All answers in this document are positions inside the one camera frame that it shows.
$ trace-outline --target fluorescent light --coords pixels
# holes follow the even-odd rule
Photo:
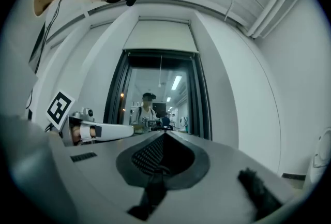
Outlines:
[[[175,81],[174,81],[174,84],[172,85],[172,88],[171,88],[171,90],[176,90],[177,89],[177,86],[178,86],[178,84],[179,84],[179,82],[180,82],[180,80],[182,79],[182,76],[176,76],[176,78],[175,78]]]

